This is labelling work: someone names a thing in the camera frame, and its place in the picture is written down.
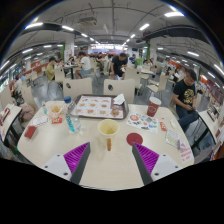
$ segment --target lid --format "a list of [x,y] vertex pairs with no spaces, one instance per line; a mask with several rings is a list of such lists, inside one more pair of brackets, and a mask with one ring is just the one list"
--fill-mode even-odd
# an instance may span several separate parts
[[64,98],[65,103],[71,103],[71,97],[70,96],[66,96]]

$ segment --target white shirt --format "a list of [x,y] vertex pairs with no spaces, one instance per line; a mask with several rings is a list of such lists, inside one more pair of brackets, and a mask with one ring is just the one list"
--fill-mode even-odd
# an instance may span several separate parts
[[83,70],[91,69],[90,60],[88,57],[83,57],[80,63],[82,64]]
[[21,79],[19,79],[19,80],[15,83],[15,87],[16,87],[16,91],[17,91],[18,93],[20,93],[20,92],[21,92],[21,89],[22,89],[22,80],[21,80]]

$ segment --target round table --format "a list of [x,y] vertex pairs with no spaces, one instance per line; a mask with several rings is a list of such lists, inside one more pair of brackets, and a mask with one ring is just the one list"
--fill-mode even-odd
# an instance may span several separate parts
[[[63,101],[57,101],[57,105],[62,105]],[[129,105],[129,112],[146,114],[147,106]],[[44,115],[43,109],[34,116]],[[160,107],[155,115],[159,122],[164,122],[166,127],[181,134],[181,140],[186,146],[189,143],[183,133],[179,123],[169,109]],[[170,124],[173,119],[176,128]],[[138,133],[143,138],[142,145],[155,151],[158,154],[166,153],[172,157],[182,167],[187,167],[194,163],[194,159],[182,163],[178,149],[165,142],[166,132],[158,127],[158,134],[126,125],[127,118],[118,121],[120,130],[111,151],[101,145],[97,129],[98,123],[102,119],[80,118],[82,129],[75,135],[69,134],[69,128],[63,115],[61,124],[45,124],[37,127],[31,140],[22,134],[18,143],[18,150],[28,160],[37,167],[43,166],[56,154],[66,154],[72,149],[90,142],[90,155],[83,172],[80,185],[99,189],[132,189],[143,187],[143,181],[132,154],[132,147],[127,143],[126,138],[130,133]]]

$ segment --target ceiling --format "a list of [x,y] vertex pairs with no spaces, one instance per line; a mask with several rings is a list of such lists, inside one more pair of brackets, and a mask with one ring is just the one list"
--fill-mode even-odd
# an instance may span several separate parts
[[[14,61],[24,58],[24,55],[21,54],[22,50],[34,46],[37,46],[35,53],[39,51],[47,53],[49,49],[43,49],[44,44],[55,44],[56,48],[57,44],[65,43],[66,35],[69,33],[74,34],[75,45],[93,43],[89,38],[81,36],[81,33],[87,34],[98,42],[117,44],[123,44],[130,39],[132,34],[135,34],[128,45],[140,48],[144,46],[145,41],[140,44],[136,42],[143,38],[143,31],[140,31],[139,28],[145,23],[149,23],[150,26],[144,31],[150,32],[147,35],[150,42],[156,42],[157,45],[163,47],[162,53],[175,54],[177,57],[180,55],[178,60],[192,59],[191,67],[196,60],[197,64],[208,65],[207,68],[203,67],[203,70],[205,76],[211,78],[207,75],[208,68],[214,69],[214,64],[220,65],[220,60],[212,44],[189,18],[185,16],[167,18],[164,14],[168,12],[172,12],[172,9],[159,0],[63,1],[39,15],[36,22],[43,22],[44,26],[24,30],[20,34],[9,49],[5,61],[11,58],[7,65],[10,67]],[[78,24],[80,19],[87,17],[95,17],[97,25],[83,27]],[[72,27],[74,32],[63,30],[62,25]],[[189,49],[195,50],[200,57],[187,54]],[[223,74],[217,69],[214,69],[213,74],[216,78],[211,78],[211,80],[223,86]]]

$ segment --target plastic cup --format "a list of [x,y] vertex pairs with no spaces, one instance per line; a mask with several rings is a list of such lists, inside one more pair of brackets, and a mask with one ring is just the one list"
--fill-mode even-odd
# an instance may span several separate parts
[[108,151],[111,150],[111,146],[116,140],[119,129],[118,123],[111,119],[105,119],[98,124],[100,141],[104,146],[107,146]]
[[162,102],[158,98],[150,97],[147,115],[149,117],[154,117],[161,104]]

